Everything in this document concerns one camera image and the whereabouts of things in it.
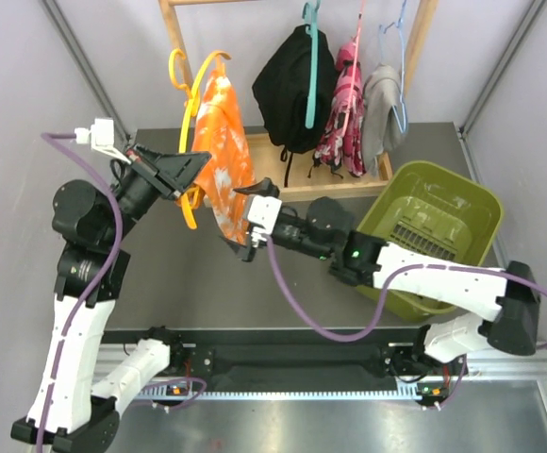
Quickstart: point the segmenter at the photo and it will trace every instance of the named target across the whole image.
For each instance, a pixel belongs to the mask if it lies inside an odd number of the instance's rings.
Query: green laundry basket
[[[504,216],[500,200],[483,186],[434,163],[404,165],[376,199],[357,231],[385,238],[427,256],[480,265]],[[379,290],[357,290],[378,300]],[[409,322],[456,307],[391,291],[385,308]]]

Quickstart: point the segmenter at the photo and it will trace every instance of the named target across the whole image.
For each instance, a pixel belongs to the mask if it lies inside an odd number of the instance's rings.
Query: orange hanger
[[[187,59],[186,54],[184,54],[181,49],[175,49],[173,52],[171,52],[171,55],[169,56],[169,78],[171,79],[171,83],[173,83],[173,86],[176,87],[178,90],[183,90],[188,97],[188,100],[185,103],[186,110],[184,112],[183,121],[181,123],[181,134],[179,136],[178,150],[179,154],[183,154],[186,152],[186,149],[188,147],[188,133],[190,132],[190,120],[191,118],[196,117],[196,115],[198,114],[198,109],[200,108],[200,83],[202,82],[202,78],[207,71],[208,65],[214,59],[216,59],[217,68],[224,72],[225,66],[221,61],[221,57],[223,57],[224,59],[231,59],[228,54],[221,50],[216,50],[210,53],[207,59],[205,59],[205,61],[202,63],[202,66],[200,67],[200,70],[198,71],[198,74],[196,75],[196,78],[194,79],[190,89],[190,86],[185,83],[185,81],[184,83],[179,83],[175,75],[175,61],[177,60],[177,58]],[[198,186],[194,185],[190,187],[190,189],[179,198],[183,217],[186,220],[188,228],[190,229],[197,228],[196,220],[194,219],[192,210],[195,210],[200,206],[203,197],[204,194],[201,193],[201,189]]]

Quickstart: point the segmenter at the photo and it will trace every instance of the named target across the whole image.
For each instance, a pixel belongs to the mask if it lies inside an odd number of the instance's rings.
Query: metal table surface
[[[108,453],[547,453],[535,381],[467,382],[441,412],[412,402],[202,401],[125,413]]]
[[[178,130],[140,130],[137,140],[159,152],[172,152]],[[410,125],[406,143],[390,158],[395,170],[411,160],[427,159],[469,175],[450,123]],[[365,197],[341,203],[358,223],[373,201]],[[293,206],[304,214],[307,205]],[[267,254],[258,253],[251,264],[237,260],[221,240],[212,211],[200,209],[195,217],[198,229],[189,230],[179,207],[159,200],[125,238],[123,249],[131,254],[131,262],[108,327],[302,327],[275,283]],[[372,300],[328,275],[325,263],[287,250],[277,254],[297,300],[320,323],[329,327],[368,324]],[[493,264],[490,253],[488,265]],[[390,312],[380,322],[380,326],[405,325]]]

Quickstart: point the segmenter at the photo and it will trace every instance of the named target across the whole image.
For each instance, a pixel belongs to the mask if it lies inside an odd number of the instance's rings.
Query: tie-dye shirt
[[[242,215],[246,196],[234,189],[255,184],[255,172],[236,93],[223,69],[215,69],[208,78],[191,150],[212,155],[194,184],[208,197],[224,236],[244,243],[247,224]]]

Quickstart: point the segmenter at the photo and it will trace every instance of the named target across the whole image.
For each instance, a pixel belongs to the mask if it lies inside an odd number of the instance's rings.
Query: gray garment
[[[400,83],[397,71],[387,64],[380,64],[364,85],[366,113],[361,126],[361,155],[366,171],[374,176],[378,175],[376,157],[385,150],[395,149],[407,135],[407,128],[402,134],[392,111],[395,106],[400,121],[403,121]]]

